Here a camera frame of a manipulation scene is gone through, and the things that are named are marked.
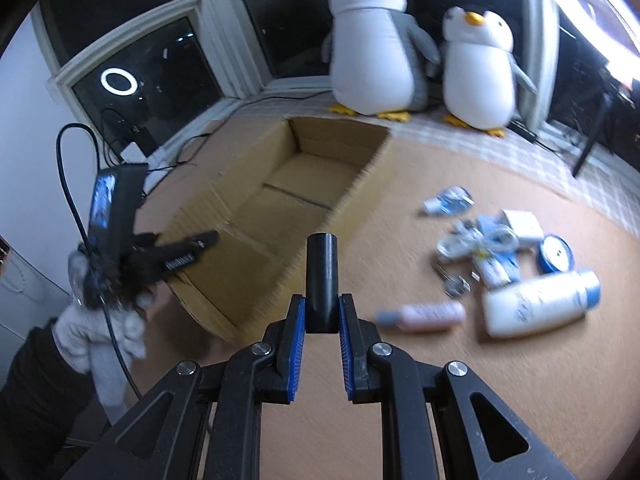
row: cardboard box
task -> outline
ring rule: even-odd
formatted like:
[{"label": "cardboard box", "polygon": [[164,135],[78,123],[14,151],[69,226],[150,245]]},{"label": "cardboard box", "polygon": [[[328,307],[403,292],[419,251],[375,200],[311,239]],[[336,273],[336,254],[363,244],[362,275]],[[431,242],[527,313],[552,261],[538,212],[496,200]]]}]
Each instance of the cardboard box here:
[{"label": "cardboard box", "polygon": [[163,242],[210,229],[220,243],[171,280],[187,311],[229,342],[262,338],[304,293],[306,238],[343,249],[392,168],[391,134],[352,120],[279,121],[180,209]]}]

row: device screen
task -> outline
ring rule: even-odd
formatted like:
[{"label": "device screen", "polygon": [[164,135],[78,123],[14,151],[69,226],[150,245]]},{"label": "device screen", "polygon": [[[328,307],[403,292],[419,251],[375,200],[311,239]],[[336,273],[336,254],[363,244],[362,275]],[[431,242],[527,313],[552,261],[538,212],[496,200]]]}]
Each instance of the device screen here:
[{"label": "device screen", "polygon": [[90,223],[95,227],[106,229],[109,224],[113,189],[116,177],[112,174],[102,175],[95,181],[94,199],[91,206]]}]

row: tripod leg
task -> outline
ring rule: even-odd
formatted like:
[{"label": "tripod leg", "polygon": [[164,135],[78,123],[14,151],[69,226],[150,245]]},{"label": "tripod leg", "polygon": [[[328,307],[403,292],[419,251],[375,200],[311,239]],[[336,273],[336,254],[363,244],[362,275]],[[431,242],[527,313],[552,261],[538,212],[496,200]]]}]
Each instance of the tripod leg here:
[{"label": "tripod leg", "polygon": [[584,164],[584,161],[587,159],[587,156],[591,153],[593,149],[593,145],[596,143],[598,139],[598,135],[602,131],[606,121],[609,119],[609,114],[611,113],[611,109],[613,108],[613,97],[604,92],[602,94],[602,100],[600,101],[600,107],[598,108],[598,112],[596,114],[596,118],[593,121],[593,125],[591,126],[591,130],[589,132],[589,138],[587,139],[587,144],[585,145],[582,153],[580,154],[580,158],[578,162],[575,163],[574,169],[572,171],[572,175],[576,177],[578,173],[580,173],[580,168]]}]

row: keys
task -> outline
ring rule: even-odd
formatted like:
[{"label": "keys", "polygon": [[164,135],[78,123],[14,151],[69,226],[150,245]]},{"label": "keys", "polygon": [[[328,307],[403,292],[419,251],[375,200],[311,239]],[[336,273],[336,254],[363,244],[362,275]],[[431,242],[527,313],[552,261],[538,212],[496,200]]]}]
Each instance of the keys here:
[{"label": "keys", "polygon": [[445,270],[437,255],[431,258],[431,267],[444,280],[444,291],[450,298],[459,298],[471,290],[471,287],[462,276],[452,276]]}]

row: blue bottle cap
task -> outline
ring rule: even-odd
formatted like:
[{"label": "blue bottle cap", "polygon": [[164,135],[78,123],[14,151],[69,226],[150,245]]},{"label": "blue bottle cap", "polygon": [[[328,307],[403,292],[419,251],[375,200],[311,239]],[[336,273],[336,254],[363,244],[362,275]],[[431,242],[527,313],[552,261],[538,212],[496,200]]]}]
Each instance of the blue bottle cap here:
[{"label": "blue bottle cap", "polygon": [[569,244],[556,235],[547,235],[540,242],[538,257],[536,258],[538,269],[543,274],[552,272],[568,272],[575,269],[574,253]]},{"label": "blue bottle cap", "polygon": [[600,280],[592,270],[582,270],[578,275],[587,290],[587,310],[590,310],[600,303]]},{"label": "blue bottle cap", "polygon": [[398,312],[379,312],[376,314],[376,325],[393,327],[400,323],[400,314]]}]

